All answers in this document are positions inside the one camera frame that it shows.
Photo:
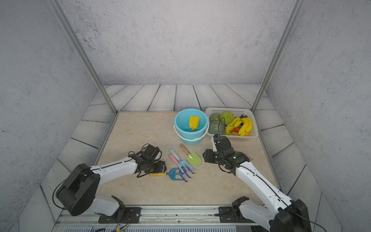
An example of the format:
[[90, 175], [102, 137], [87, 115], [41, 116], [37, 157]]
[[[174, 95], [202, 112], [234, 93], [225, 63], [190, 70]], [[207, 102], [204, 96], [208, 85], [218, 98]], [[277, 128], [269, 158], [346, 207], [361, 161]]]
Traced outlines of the purple rake pink handle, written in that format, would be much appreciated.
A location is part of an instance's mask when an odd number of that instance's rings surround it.
[[181, 160], [177, 155], [175, 154], [169, 154], [169, 158], [177, 164], [180, 171], [182, 171], [188, 178], [190, 178], [190, 175], [188, 173], [195, 174], [195, 169], [186, 161]]

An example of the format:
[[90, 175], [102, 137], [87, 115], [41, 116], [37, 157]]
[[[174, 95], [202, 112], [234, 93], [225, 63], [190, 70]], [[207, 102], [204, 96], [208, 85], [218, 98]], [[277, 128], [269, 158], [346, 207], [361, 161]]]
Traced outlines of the blue rake yellow handle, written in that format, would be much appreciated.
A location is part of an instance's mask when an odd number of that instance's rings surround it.
[[173, 181], [184, 181], [187, 183], [184, 173], [179, 168], [172, 168], [169, 172], [161, 174], [150, 174], [151, 177], [168, 176]]

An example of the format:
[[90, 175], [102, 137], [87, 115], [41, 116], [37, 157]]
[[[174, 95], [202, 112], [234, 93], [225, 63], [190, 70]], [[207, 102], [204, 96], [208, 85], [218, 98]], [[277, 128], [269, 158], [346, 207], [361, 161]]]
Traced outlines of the light blue fork white handle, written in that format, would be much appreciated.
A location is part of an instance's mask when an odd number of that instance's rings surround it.
[[182, 160], [173, 149], [169, 149], [169, 152], [169, 158], [178, 166], [180, 170], [189, 171], [191, 173], [195, 171], [195, 169], [192, 168], [192, 166], [186, 160]]

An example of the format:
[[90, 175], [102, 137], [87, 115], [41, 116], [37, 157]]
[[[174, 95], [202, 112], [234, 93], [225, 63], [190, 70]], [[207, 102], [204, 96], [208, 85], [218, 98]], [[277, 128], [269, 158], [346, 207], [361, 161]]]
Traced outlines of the yellow toy shovel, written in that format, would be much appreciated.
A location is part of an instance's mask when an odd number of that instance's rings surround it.
[[191, 128], [191, 132], [194, 132], [195, 129], [198, 128], [200, 122], [200, 118], [196, 116], [190, 116], [189, 118], [189, 127]]

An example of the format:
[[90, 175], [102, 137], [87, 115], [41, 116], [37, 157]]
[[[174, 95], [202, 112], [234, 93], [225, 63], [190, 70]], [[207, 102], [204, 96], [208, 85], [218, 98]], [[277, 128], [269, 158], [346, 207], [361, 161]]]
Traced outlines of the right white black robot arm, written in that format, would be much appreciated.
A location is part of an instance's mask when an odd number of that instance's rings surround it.
[[310, 232], [308, 208], [301, 200], [292, 200], [267, 180], [242, 152], [236, 152], [226, 136], [214, 135], [213, 148], [203, 153], [205, 162], [217, 164], [221, 171], [233, 174], [247, 184], [263, 201], [255, 204], [243, 196], [232, 204], [237, 220], [248, 219], [270, 232]]

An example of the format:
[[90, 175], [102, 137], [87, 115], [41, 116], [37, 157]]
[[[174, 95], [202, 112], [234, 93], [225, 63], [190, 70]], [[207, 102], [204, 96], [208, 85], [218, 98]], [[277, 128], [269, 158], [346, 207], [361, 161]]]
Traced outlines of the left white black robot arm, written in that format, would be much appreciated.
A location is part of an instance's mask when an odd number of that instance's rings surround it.
[[136, 174], [141, 178], [149, 174], [163, 174], [167, 168], [161, 157], [158, 147], [145, 144], [139, 152], [130, 151], [127, 157], [112, 163], [98, 166], [80, 164], [55, 188], [53, 199], [58, 199], [62, 204], [60, 208], [72, 216], [92, 212], [122, 221], [126, 218], [125, 204], [116, 196], [98, 196], [97, 189], [126, 175]]

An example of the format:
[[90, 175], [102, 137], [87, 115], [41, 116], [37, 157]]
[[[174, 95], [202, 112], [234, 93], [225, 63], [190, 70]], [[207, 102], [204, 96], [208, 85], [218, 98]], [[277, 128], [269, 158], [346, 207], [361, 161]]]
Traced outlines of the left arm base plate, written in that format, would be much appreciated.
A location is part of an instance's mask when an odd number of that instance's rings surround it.
[[99, 224], [138, 224], [141, 215], [141, 207], [119, 208], [112, 216], [100, 215]]

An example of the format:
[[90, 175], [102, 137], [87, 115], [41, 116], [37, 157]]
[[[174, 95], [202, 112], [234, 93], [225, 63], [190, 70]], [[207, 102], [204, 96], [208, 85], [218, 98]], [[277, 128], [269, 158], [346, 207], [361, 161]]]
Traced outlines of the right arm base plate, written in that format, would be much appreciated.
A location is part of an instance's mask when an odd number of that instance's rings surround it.
[[219, 217], [221, 223], [254, 223], [254, 221], [244, 218], [238, 208], [232, 206], [219, 207], [218, 213], [214, 216]]

